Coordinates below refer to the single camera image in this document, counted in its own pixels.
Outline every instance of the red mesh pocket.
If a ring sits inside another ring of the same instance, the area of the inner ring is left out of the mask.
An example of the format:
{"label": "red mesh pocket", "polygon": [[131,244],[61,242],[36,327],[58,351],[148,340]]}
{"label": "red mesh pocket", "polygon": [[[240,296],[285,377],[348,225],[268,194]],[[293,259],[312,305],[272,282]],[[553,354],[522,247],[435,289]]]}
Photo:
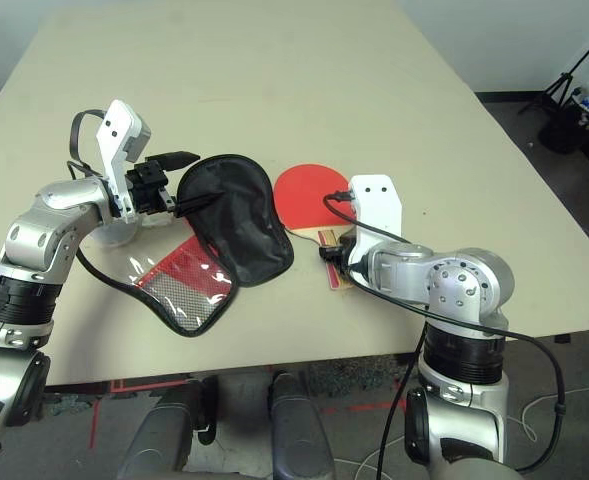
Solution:
{"label": "red mesh pocket", "polygon": [[230,274],[195,236],[147,272],[137,286],[161,303],[186,335],[207,329],[231,300],[234,288]]}

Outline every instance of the trash bin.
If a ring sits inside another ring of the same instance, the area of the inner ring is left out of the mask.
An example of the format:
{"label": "trash bin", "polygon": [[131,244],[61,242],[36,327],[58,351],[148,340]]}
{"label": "trash bin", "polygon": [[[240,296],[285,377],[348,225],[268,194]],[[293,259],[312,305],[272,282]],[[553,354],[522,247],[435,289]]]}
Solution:
{"label": "trash bin", "polygon": [[589,111],[572,97],[538,134],[538,139],[556,153],[572,153],[589,141]]}

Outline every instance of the robotic arm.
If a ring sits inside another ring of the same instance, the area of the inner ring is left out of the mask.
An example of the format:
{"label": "robotic arm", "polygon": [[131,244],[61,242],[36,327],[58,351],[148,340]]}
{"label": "robotic arm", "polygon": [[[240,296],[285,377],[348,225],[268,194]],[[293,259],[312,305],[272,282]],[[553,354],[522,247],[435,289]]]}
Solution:
{"label": "robotic arm", "polygon": [[[400,237],[402,208],[388,177],[353,177],[347,198],[362,224]],[[368,289],[466,324],[507,329],[500,307],[514,291],[514,277],[495,254],[478,248],[435,253],[363,226],[346,247],[343,267]],[[493,480],[521,478],[501,465],[509,385],[502,371],[505,338],[433,319],[426,328],[421,386],[407,396],[408,455],[432,478],[467,478],[457,472],[469,468],[477,478],[480,472]]]}
{"label": "robotic arm", "polygon": [[123,160],[135,162],[150,138],[128,105],[112,102],[96,138],[105,176],[41,189],[32,207],[10,226],[1,250],[0,436],[6,426],[27,423],[38,407],[50,365],[38,349],[52,332],[56,298],[81,240],[98,227],[134,222],[141,212],[174,208],[163,170],[185,162],[149,157],[124,172]]}

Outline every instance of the table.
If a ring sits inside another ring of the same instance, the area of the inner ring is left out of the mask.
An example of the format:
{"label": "table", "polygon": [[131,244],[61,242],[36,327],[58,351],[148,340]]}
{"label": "table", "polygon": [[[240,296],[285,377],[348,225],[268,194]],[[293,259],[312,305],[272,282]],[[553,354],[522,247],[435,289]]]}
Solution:
{"label": "table", "polygon": [[[0,247],[34,193],[67,178],[72,116],[113,98],[151,127],[147,154],[240,153],[272,181],[303,162],[386,173],[409,239],[507,260],[511,329],[589,329],[588,238],[391,0],[155,0],[55,15],[0,94]],[[81,154],[96,164],[97,124],[87,125]],[[413,349],[419,318],[354,289],[330,292],[315,246],[292,243],[288,272],[241,289],[195,339],[76,264],[44,348],[48,382]]]}

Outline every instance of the ping pong paddle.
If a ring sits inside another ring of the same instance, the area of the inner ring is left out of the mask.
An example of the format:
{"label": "ping pong paddle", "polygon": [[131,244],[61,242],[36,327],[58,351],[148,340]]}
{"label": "ping pong paddle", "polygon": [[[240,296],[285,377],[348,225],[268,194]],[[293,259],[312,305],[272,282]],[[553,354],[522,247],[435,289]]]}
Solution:
{"label": "ping pong paddle", "polygon": [[[352,225],[323,205],[328,193],[348,190],[348,182],[336,170],[324,165],[304,164],[283,172],[274,184],[276,212],[285,228],[294,235],[314,240],[319,245],[338,245],[338,238]],[[353,217],[349,202],[335,204]],[[333,265],[327,264],[332,290],[350,286]]]}

